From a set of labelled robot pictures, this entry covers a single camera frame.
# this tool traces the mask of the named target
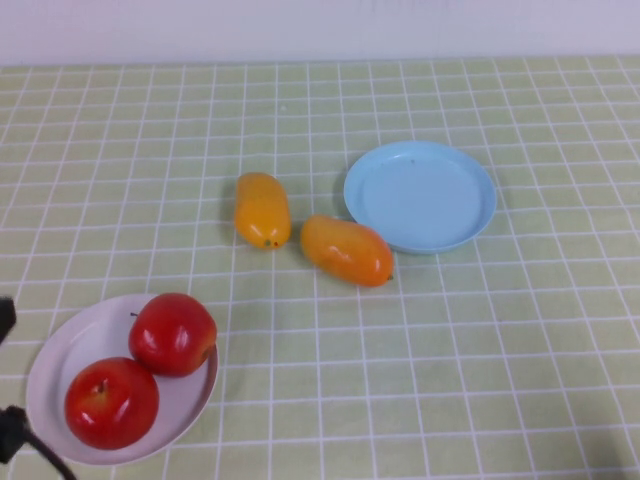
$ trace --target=plate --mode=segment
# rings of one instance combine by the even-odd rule
[[[129,330],[153,294],[133,294],[97,303],[62,325],[44,344],[27,379],[27,416],[31,428],[58,455],[85,465],[122,465],[162,450],[198,419],[218,372],[218,349],[198,370],[183,378],[156,376],[160,409],[151,430],[119,450],[94,449],[80,442],[64,419],[64,397],[73,378],[105,357],[126,356]]]
[[[349,213],[397,251],[452,250],[481,233],[496,210],[482,166],[438,143],[396,142],[371,150],[344,183]]]

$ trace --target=white wall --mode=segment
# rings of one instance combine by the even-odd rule
[[[640,0],[0,0],[0,65],[640,53]]]

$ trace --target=grid pattern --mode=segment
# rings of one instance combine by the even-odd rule
[[[236,236],[239,174],[346,218],[349,165],[407,139],[487,168],[476,241],[367,290]],[[208,407],[80,478],[638,479],[639,158],[640,57],[3,68],[0,405],[80,309],[180,290],[221,332]],[[54,476],[27,450],[0,478]]]

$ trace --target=apple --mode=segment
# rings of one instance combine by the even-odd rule
[[[158,415],[160,394],[153,375],[127,357],[109,357],[85,367],[71,382],[64,413],[83,443],[116,450],[140,440]]]
[[[218,328],[198,300],[184,293],[152,298],[129,332],[129,351],[151,373],[185,377],[215,348]]]

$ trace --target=pink plate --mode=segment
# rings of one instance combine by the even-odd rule
[[[128,336],[135,317],[153,294],[134,294],[95,304],[60,327],[45,343],[27,380],[27,415],[33,431],[58,455],[85,465],[121,465],[170,445],[193,425],[206,407],[218,373],[215,348],[196,372],[184,378],[156,376],[160,410],[151,430],[120,450],[98,450],[80,442],[64,419],[64,397],[73,378],[105,357],[131,357]]]

